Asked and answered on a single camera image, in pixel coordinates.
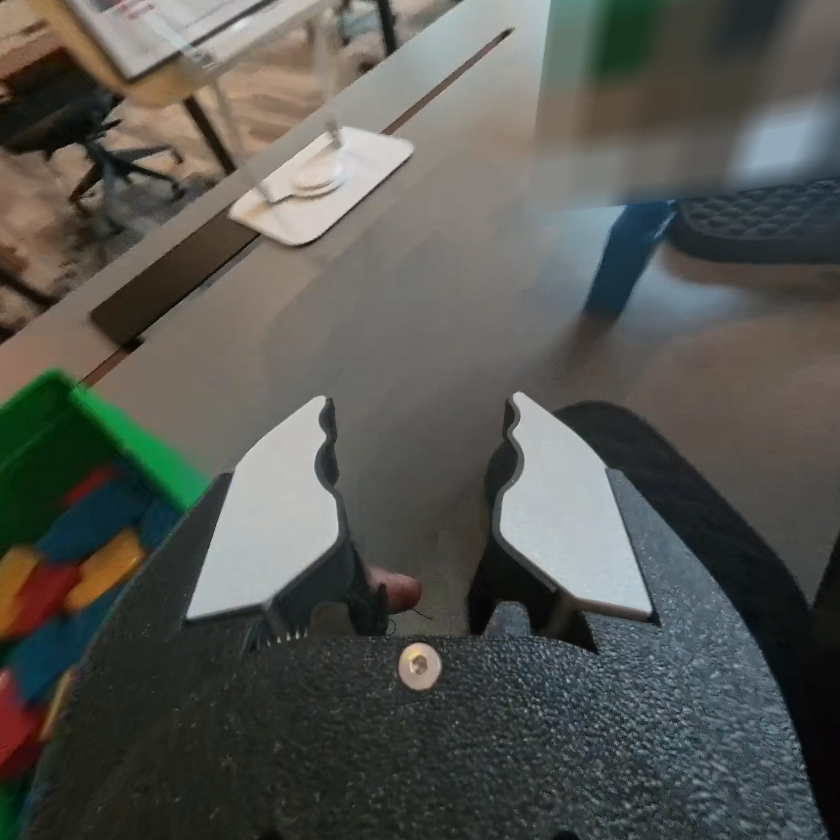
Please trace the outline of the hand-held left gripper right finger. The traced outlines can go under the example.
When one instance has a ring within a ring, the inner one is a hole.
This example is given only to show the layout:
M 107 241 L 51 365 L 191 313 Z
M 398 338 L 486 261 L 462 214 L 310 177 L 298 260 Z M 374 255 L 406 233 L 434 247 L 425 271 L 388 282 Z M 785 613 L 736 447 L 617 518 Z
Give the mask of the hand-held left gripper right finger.
M 492 502 L 491 533 L 548 590 L 551 618 L 647 622 L 654 606 L 602 458 L 523 392 L 507 399 L 502 443 L 512 474 Z

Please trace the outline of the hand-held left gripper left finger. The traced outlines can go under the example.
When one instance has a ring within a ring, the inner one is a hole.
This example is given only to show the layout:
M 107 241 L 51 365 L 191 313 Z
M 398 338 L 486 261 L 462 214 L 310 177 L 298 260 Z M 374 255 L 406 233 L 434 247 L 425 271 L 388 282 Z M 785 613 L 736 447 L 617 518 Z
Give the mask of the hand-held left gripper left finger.
M 265 434 L 229 482 L 185 619 L 261 614 L 309 623 L 350 588 L 350 531 L 333 400 L 313 397 Z

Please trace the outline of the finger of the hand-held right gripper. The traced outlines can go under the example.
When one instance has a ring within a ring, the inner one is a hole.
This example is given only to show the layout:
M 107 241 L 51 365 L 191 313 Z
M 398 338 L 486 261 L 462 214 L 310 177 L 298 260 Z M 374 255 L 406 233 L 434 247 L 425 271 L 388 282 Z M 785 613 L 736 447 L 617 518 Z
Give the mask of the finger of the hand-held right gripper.
M 534 187 L 546 193 L 707 193 L 723 185 L 742 115 L 704 112 L 681 82 L 544 83 Z

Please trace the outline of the green plastic bin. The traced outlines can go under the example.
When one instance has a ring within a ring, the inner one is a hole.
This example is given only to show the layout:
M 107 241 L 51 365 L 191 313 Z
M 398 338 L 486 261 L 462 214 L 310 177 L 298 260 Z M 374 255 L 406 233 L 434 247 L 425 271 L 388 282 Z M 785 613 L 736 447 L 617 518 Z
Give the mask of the green plastic bin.
M 693 46 L 714 2 L 554 1 L 542 81 L 564 87 L 634 77 L 651 67 L 671 39 L 678 54 Z
M 48 505 L 100 464 L 128 464 L 182 515 L 210 482 L 175 449 L 62 371 L 41 374 L 2 405 L 1 438 L 2 555 L 16 539 L 35 539 Z M 35 764 L 2 782 L 2 838 L 19 838 L 34 770 Z

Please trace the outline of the pile of colourful mega blocks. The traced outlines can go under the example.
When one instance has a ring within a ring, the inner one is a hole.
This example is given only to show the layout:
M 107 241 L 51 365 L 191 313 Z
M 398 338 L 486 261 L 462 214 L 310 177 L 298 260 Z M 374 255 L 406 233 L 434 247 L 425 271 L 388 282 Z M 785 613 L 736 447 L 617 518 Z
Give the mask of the pile of colourful mega blocks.
M 29 772 L 72 672 L 182 511 L 128 464 L 89 470 L 2 555 L 2 782 Z

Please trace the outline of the person's left hand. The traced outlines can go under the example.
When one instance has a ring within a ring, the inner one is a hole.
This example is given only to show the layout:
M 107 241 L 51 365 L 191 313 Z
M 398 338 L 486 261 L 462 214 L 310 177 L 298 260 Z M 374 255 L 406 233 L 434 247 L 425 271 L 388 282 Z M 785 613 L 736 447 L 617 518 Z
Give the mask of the person's left hand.
M 414 609 L 423 595 L 421 583 L 406 574 L 370 567 L 366 579 L 374 598 L 390 615 Z

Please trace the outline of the black wrist rest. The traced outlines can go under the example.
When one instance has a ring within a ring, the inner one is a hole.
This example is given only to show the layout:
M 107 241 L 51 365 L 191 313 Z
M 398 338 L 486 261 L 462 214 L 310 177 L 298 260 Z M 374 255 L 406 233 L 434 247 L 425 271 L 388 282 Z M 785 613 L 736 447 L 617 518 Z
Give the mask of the black wrist rest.
M 717 263 L 837 266 L 839 179 L 684 199 L 666 239 L 684 255 Z

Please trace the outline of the black office chair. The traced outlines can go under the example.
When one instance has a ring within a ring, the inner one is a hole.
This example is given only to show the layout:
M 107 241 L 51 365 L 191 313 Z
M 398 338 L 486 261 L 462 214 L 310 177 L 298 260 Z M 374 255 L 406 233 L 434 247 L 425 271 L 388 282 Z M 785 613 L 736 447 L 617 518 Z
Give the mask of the black office chair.
M 142 165 L 141 161 L 168 154 L 176 165 L 184 160 L 171 144 L 111 149 L 105 144 L 110 131 L 122 121 L 112 113 L 122 98 L 94 81 L 81 81 L 81 72 L 72 71 L 70 80 L 48 82 L 39 91 L 2 104 L 2 150 L 21 156 L 37 154 L 50 163 L 55 154 L 76 145 L 89 162 L 89 169 L 68 196 L 68 202 L 82 217 L 91 210 L 84 198 L 94 187 L 102 188 L 100 214 L 113 233 L 124 229 L 114 213 L 114 200 L 120 182 L 131 185 L 132 175 L 166 183 L 172 201 L 186 195 L 185 186 L 173 175 Z

